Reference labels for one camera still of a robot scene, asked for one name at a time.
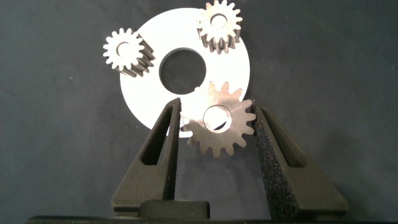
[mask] planetary gear set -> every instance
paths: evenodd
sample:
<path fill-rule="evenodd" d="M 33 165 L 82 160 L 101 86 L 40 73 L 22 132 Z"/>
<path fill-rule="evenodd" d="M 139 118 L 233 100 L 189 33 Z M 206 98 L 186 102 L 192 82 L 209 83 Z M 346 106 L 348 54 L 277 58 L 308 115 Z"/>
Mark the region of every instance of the planetary gear set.
<path fill-rule="evenodd" d="M 244 147 L 243 134 L 254 132 L 247 123 L 256 118 L 246 112 L 252 101 L 243 101 L 250 68 L 240 37 L 242 17 L 234 7 L 227 0 L 215 0 L 213 5 L 206 3 L 206 9 L 167 11 L 136 32 L 114 31 L 104 45 L 106 63 L 121 73 L 124 98 L 136 118 L 152 128 L 161 109 L 181 98 L 180 137 L 189 138 L 190 145 L 199 145 L 202 153 L 212 148 L 214 157 L 219 157 L 222 149 L 232 156 L 235 143 Z M 159 70 L 172 52 L 182 49 L 202 56 L 206 77 L 194 92 L 177 95 L 162 86 Z M 153 106 L 142 100 L 147 96 Z"/>

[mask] metal gear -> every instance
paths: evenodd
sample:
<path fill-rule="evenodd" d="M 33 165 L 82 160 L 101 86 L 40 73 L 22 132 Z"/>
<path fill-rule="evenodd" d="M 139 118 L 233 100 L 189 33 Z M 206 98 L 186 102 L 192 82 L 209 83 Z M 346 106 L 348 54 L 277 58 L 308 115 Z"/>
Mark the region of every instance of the metal gear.
<path fill-rule="evenodd" d="M 220 54 L 224 50 L 228 53 L 229 48 L 235 49 L 235 43 L 239 43 L 242 17 L 238 17 L 241 11 L 234 7 L 234 3 L 227 5 L 226 0 L 221 4 L 214 0 L 213 6 L 206 3 L 206 9 L 202 9 L 197 29 L 203 46 L 210 52 L 216 50 Z"/>
<path fill-rule="evenodd" d="M 112 69 L 132 77 L 142 77 L 143 72 L 149 73 L 148 67 L 154 66 L 151 62 L 155 59 L 154 50 L 132 29 L 124 32 L 120 28 L 119 33 L 113 31 L 112 37 L 107 37 L 106 41 L 104 57 L 108 58 L 106 63 L 112 64 Z"/>
<path fill-rule="evenodd" d="M 246 108 L 252 105 L 251 100 L 240 102 L 242 89 L 237 89 L 230 94 L 228 82 L 223 84 L 220 91 L 216 90 L 213 82 L 210 82 L 207 90 L 196 87 L 194 93 L 194 98 L 182 103 L 181 117 L 189 119 L 189 123 L 185 124 L 182 130 L 192 131 L 192 137 L 189 138 L 188 143 L 194 145 L 197 141 L 200 142 L 202 153 L 211 147 L 214 157 L 220 156 L 222 148 L 225 148 L 226 152 L 232 156 L 234 143 L 242 147 L 246 146 L 242 134 L 253 134 L 254 130 L 246 123 L 254 120 L 256 115 L 246 112 Z M 220 121 L 220 117 L 210 117 L 210 120 L 207 120 L 206 114 L 210 108 L 224 111 L 226 121 L 221 126 L 217 124 L 216 128 L 211 127 L 210 123 L 214 120 Z"/>

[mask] white disc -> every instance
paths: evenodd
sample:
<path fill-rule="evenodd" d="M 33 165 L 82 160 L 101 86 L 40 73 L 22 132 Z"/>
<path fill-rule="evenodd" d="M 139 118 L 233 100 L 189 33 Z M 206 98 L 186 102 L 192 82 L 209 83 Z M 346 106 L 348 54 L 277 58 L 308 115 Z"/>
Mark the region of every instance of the white disc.
<path fill-rule="evenodd" d="M 249 55 L 242 39 L 229 53 L 210 52 L 204 48 L 197 31 L 200 9 L 174 9 L 146 22 L 137 32 L 154 49 L 155 59 L 149 73 L 136 78 L 120 75 L 124 100 L 133 115 L 145 126 L 152 129 L 164 106 L 171 100 L 181 98 L 182 103 L 190 99 L 189 94 L 178 95 L 168 91 L 160 80 L 160 70 L 164 60 L 178 50 L 192 50 L 198 53 L 206 64 L 206 76 L 201 84 L 206 88 L 214 82 L 218 88 L 229 83 L 229 92 L 242 89 L 243 100 L 250 77 Z M 180 138 L 190 137 L 192 133 L 180 132 Z"/>

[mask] large gear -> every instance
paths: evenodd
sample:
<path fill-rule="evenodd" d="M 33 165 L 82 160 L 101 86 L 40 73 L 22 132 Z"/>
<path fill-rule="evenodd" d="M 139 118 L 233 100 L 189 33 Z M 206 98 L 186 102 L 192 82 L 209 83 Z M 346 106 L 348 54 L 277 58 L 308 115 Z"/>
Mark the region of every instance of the large gear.
<path fill-rule="evenodd" d="M 113 31 L 112 37 L 107 37 L 108 44 L 104 45 L 107 51 L 104 57 L 108 57 L 106 63 L 112 64 L 115 69 L 125 75 L 136 77 L 143 76 L 143 72 L 149 73 L 148 67 L 154 65 L 151 60 L 155 59 L 152 48 L 144 39 L 132 29 L 124 32 L 120 28 L 119 33 Z"/>
<path fill-rule="evenodd" d="M 239 43 L 242 17 L 238 17 L 241 11 L 234 7 L 234 3 L 227 5 L 226 0 L 221 4 L 214 0 L 213 6 L 206 3 L 206 9 L 202 9 L 197 29 L 203 46 L 211 52 L 228 53 L 229 48 L 235 49 L 235 43 Z"/>
<path fill-rule="evenodd" d="M 256 115 L 246 112 L 246 108 L 252 105 L 251 100 L 239 101 L 242 89 L 237 89 L 230 94 L 228 82 L 224 83 L 220 91 L 216 90 L 213 82 L 210 82 L 207 90 L 197 87 L 194 93 L 194 98 L 182 103 L 181 117 L 189 119 L 189 123 L 182 127 L 183 131 L 192 132 L 188 143 L 194 145 L 197 141 L 200 142 L 202 153 L 211 147 L 214 157 L 220 156 L 222 148 L 225 148 L 226 152 L 232 156 L 234 143 L 242 147 L 246 146 L 242 134 L 253 134 L 254 130 L 246 123 L 254 120 Z M 222 109 L 226 114 L 226 122 L 221 128 L 210 127 L 210 122 L 206 120 L 206 113 L 214 107 Z"/>

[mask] gear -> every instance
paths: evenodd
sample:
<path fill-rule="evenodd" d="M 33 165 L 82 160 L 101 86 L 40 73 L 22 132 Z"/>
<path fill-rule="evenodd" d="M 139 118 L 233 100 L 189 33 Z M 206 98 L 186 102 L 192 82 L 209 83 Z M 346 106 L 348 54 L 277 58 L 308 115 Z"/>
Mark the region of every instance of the gear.
<path fill-rule="evenodd" d="M 189 119 L 189 123 L 182 127 L 183 131 L 192 131 L 192 137 L 189 138 L 188 143 L 194 145 L 199 141 L 202 153 L 211 147 L 214 157 L 220 156 L 221 148 L 225 148 L 226 152 L 232 156 L 234 143 L 242 147 L 246 146 L 242 134 L 254 132 L 246 125 L 248 121 L 256 118 L 255 114 L 246 112 L 246 108 L 252 105 L 252 101 L 239 101 L 242 89 L 237 89 L 232 94 L 228 91 L 228 82 L 224 83 L 220 91 L 216 90 L 213 82 L 210 82 L 207 91 L 196 87 L 195 97 L 182 103 L 181 117 Z M 208 116 L 211 110 L 216 111 L 213 109 L 221 110 L 225 114 L 224 123 L 220 116 Z"/>
<path fill-rule="evenodd" d="M 215 0 L 214 6 L 206 3 L 206 10 L 202 9 L 197 29 L 203 46 L 210 52 L 216 50 L 220 54 L 224 50 L 228 53 L 230 47 L 235 49 L 235 43 L 239 43 L 242 17 L 238 17 L 241 11 L 233 10 L 234 7 L 234 3 L 227 5 L 226 0 L 221 4 Z"/>
<path fill-rule="evenodd" d="M 149 73 L 148 67 L 154 65 L 151 60 L 155 59 L 152 48 L 144 39 L 132 29 L 124 32 L 120 28 L 119 34 L 112 32 L 112 37 L 107 37 L 108 44 L 104 45 L 107 51 L 104 57 L 108 57 L 106 63 L 112 64 L 112 69 L 136 77 L 143 76 L 143 72 Z"/>

